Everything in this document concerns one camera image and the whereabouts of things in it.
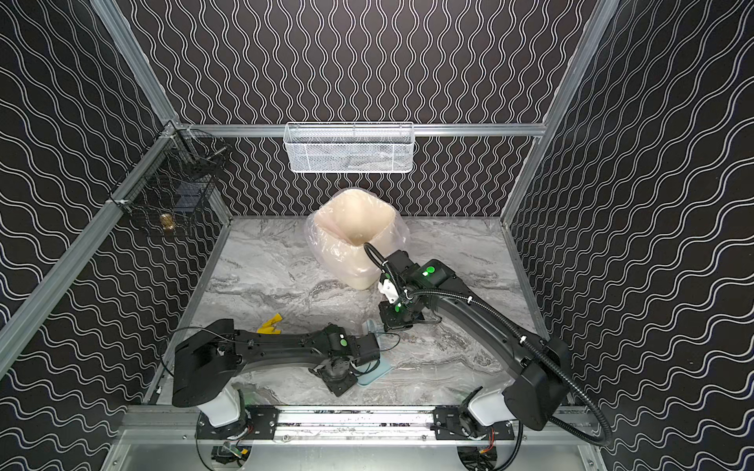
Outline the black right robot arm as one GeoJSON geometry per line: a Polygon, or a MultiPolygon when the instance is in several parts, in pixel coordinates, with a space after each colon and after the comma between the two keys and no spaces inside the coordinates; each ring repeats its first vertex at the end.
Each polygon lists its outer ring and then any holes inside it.
{"type": "Polygon", "coordinates": [[[461,407],[465,427],[516,420],[540,431],[554,421],[571,392],[571,352],[563,341],[543,339],[514,323],[437,259],[418,265],[398,250],[376,265],[382,271],[378,288],[386,300],[380,315],[387,330],[411,328],[430,311],[456,323],[508,371],[508,381],[467,397],[461,407]]]}

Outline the light teal plastic dustpan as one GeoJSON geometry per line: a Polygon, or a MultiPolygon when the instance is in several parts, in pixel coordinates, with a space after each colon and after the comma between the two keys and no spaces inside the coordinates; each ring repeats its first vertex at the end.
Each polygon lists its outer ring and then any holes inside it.
{"type": "MultiPolygon", "coordinates": [[[[388,336],[374,320],[365,321],[362,324],[362,327],[366,334],[375,335],[381,351],[386,351],[388,347],[390,347],[389,341],[391,337],[388,336]]],[[[355,367],[355,371],[357,371],[357,384],[361,388],[366,388],[378,379],[387,375],[392,369],[392,364],[388,360],[382,359],[371,361],[362,366],[357,366],[355,367]]]]}

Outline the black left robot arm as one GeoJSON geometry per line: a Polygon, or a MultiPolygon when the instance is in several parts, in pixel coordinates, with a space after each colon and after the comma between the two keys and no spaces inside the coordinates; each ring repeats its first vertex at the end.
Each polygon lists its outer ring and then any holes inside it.
{"type": "Polygon", "coordinates": [[[171,404],[197,408],[215,429],[236,426],[245,417],[243,394],[231,381],[247,370],[306,367],[331,394],[343,396],[357,382],[357,367],[376,364],[381,356],[375,335],[352,336],[334,324],[304,334],[267,335],[220,319],[188,330],[192,335],[174,350],[171,404]]]}

